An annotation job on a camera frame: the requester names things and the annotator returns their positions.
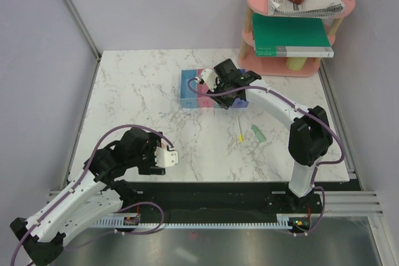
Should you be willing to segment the pink drawer bin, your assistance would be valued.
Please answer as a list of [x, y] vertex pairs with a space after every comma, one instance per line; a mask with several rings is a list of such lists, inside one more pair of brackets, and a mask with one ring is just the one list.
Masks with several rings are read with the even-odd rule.
[[[197, 91], [199, 93], [207, 93], [208, 86], [204, 84], [197, 84]], [[197, 95], [197, 102], [199, 108], [214, 108], [214, 101], [207, 96]]]

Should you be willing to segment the green highlighter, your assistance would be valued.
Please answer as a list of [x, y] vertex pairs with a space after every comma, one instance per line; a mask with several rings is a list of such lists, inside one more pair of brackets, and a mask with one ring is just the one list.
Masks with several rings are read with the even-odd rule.
[[257, 138], [258, 142], [263, 143], [266, 141], [266, 137], [263, 135], [262, 131], [256, 126], [252, 125], [251, 130]]

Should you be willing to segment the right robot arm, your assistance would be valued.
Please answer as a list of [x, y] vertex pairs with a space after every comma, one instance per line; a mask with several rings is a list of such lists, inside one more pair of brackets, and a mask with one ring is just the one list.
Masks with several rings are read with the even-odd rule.
[[238, 98], [264, 109], [289, 130], [288, 151], [294, 168], [289, 182], [291, 192], [285, 202], [292, 212], [303, 210], [314, 185], [316, 164], [333, 142], [326, 111], [320, 106], [307, 108], [282, 96], [259, 74], [242, 73], [231, 59], [203, 70], [199, 77], [208, 87], [207, 94], [221, 108], [228, 109]]

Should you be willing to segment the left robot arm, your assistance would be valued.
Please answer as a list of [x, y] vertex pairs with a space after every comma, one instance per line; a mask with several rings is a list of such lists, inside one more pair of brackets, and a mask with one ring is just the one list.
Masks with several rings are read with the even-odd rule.
[[83, 230], [109, 214], [160, 208], [139, 201], [122, 176], [130, 168], [141, 175], [164, 175], [178, 164], [178, 152], [160, 131], [140, 125], [122, 129], [120, 140], [95, 146], [83, 169], [51, 202], [27, 219], [11, 222], [19, 240], [16, 249], [24, 249], [32, 265], [51, 264]]

